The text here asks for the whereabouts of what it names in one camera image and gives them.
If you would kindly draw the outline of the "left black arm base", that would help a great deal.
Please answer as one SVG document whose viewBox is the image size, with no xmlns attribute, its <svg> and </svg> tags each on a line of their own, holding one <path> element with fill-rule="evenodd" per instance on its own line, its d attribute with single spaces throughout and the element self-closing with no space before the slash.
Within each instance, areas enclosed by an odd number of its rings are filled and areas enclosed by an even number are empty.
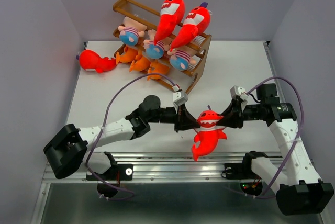
<svg viewBox="0 0 335 224">
<path fill-rule="evenodd" d="M 97 181 L 98 177 L 105 181 L 131 181 L 133 177 L 133 164 L 117 162 L 110 152 L 94 152 L 84 164 L 88 167 L 88 181 Z"/>
</svg>

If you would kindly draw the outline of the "red shark plush top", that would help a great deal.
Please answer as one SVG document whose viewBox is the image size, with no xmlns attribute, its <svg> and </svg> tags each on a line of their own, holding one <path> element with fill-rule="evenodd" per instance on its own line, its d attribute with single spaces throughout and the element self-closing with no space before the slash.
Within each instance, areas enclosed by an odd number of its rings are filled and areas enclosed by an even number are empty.
<svg viewBox="0 0 335 224">
<path fill-rule="evenodd" d="M 76 59 L 83 70 L 87 72 L 96 72 L 98 74 L 112 71 L 117 65 L 115 58 L 102 58 L 92 50 L 83 50 L 76 56 Z"/>
</svg>

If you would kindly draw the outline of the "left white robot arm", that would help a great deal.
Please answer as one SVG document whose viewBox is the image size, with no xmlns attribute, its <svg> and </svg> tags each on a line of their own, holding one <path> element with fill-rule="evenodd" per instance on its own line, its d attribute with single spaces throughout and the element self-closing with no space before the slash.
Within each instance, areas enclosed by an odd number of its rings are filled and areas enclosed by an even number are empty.
<svg viewBox="0 0 335 224">
<path fill-rule="evenodd" d="M 80 168 L 84 158 L 91 159 L 95 148 L 140 138 L 151 130 L 151 123 L 173 124 L 175 132 L 200 127 L 185 104 L 163 108 L 157 96 L 149 95 L 131 114 L 104 126 L 63 126 L 43 152 L 55 177 L 64 179 Z"/>
</svg>

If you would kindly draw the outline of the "boy doll striped shirt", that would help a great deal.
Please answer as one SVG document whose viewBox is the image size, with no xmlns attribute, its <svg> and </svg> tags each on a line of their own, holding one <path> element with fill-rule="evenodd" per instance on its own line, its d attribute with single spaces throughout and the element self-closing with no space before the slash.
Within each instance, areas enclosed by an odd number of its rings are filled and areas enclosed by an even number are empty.
<svg viewBox="0 0 335 224">
<path fill-rule="evenodd" d="M 193 56 L 197 54 L 197 51 L 187 46 L 173 49 L 172 51 L 168 51 L 167 54 L 170 56 L 170 65 L 179 71 L 185 71 L 190 65 L 196 64 Z"/>
</svg>

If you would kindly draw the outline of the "boy doll blue pants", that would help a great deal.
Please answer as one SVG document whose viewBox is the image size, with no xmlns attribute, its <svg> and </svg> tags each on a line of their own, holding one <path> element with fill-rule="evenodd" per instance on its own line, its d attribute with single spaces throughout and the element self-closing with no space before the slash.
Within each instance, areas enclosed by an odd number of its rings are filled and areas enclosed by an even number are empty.
<svg viewBox="0 0 335 224">
<path fill-rule="evenodd" d="M 158 41 L 154 44 L 154 36 L 156 34 L 155 30 L 148 30 L 149 39 L 143 41 L 143 47 L 145 49 L 146 57 L 149 59 L 160 59 L 163 57 L 164 53 L 170 48 L 170 43 L 172 39 L 166 37 L 165 39 Z"/>
</svg>

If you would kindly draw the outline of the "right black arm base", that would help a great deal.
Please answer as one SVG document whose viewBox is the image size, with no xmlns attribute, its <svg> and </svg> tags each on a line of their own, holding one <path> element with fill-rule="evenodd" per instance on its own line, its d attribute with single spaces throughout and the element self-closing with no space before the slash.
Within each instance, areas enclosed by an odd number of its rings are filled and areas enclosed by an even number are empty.
<svg viewBox="0 0 335 224">
<path fill-rule="evenodd" d="M 251 170 L 251 162 L 256 158 L 268 158 L 268 156 L 264 152 L 250 151 L 244 155 L 240 163 L 225 163 L 221 176 L 228 180 L 257 178 L 257 175 Z"/>
</svg>

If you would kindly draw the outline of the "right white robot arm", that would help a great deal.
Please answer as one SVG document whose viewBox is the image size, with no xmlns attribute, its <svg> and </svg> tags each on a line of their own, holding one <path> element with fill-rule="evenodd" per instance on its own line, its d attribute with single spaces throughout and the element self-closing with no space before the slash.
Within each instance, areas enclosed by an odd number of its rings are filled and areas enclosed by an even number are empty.
<svg viewBox="0 0 335 224">
<path fill-rule="evenodd" d="M 222 113 L 219 125 L 242 128 L 246 121 L 264 121 L 274 136 L 282 165 L 276 167 L 270 157 L 260 151 L 245 154 L 242 162 L 225 164 L 227 179 L 252 179 L 259 177 L 268 187 L 258 197 L 265 198 L 268 191 L 276 196 L 282 214 L 302 215 L 323 212 L 334 195 L 331 183 L 326 183 L 315 170 L 299 136 L 300 123 L 290 103 L 281 103 L 274 83 L 256 88 L 258 103 L 249 105 L 249 94 L 244 88 L 234 86 L 231 103 Z"/>
</svg>

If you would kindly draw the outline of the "red shark plush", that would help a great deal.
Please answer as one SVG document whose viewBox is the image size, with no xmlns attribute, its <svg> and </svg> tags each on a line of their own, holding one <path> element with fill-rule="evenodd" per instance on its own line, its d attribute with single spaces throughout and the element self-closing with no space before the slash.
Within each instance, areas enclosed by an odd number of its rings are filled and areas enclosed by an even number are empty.
<svg viewBox="0 0 335 224">
<path fill-rule="evenodd" d="M 207 2 L 202 2 L 186 15 L 181 30 L 170 44 L 169 52 L 187 45 L 195 37 L 205 32 L 211 22 L 211 12 L 207 6 Z"/>
<path fill-rule="evenodd" d="M 160 10 L 160 22 L 154 36 L 154 45 L 168 37 L 178 25 L 185 14 L 184 0 L 165 0 Z"/>
<path fill-rule="evenodd" d="M 92 50 L 83 50 L 76 56 L 76 59 L 83 70 L 87 72 L 96 72 L 98 74 L 112 71 L 117 65 L 115 58 L 102 58 Z"/>
<path fill-rule="evenodd" d="M 197 131 L 194 142 L 199 143 L 198 146 L 195 144 L 191 148 L 191 153 L 193 160 L 198 161 L 201 156 L 206 156 L 211 154 L 219 140 L 227 140 L 228 137 L 224 133 L 224 127 L 218 127 L 217 122 L 224 117 L 208 105 L 208 109 L 203 111 L 197 119 L 200 125 L 200 129 Z"/>
</svg>

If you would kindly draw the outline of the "orange shark plush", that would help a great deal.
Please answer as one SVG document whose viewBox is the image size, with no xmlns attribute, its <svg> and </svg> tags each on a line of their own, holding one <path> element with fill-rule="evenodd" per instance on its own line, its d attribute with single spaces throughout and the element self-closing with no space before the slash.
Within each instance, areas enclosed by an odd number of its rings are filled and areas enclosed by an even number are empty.
<svg viewBox="0 0 335 224">
<path fill-rule="evenodd" d="M 148 68 L 151 64 L 151 61 L 147 59 L 142 51 L 138 51 L 138 54 L 135 56 L 135 59 L 132 61 L 129 67 L 129 72 L 137 71 L 141 72 Z"/>
<path fill-rule="evenodd" d="M 169 70 L 170 70 L 169 66 L 167 66 L 165 64 L 162 64 L 158 60 L 154 60 L 154 61 L 151 62 L 147 73 L 148 74 L 159 73 L 159 74 L 167 75 Z M 161 78 L 162 78 L 162 76 L 160 76 L 160 75 L 149 75 L 149 76 L 147 76 L 147 80 L 149 80 L 149 79 L 159 80 Z"/>
<path fill-rule="evenodd" d="M 116 64 L 132 62 L 138 55 L 138 50 L 124 46 L 115 53 Z"/>
</svg>

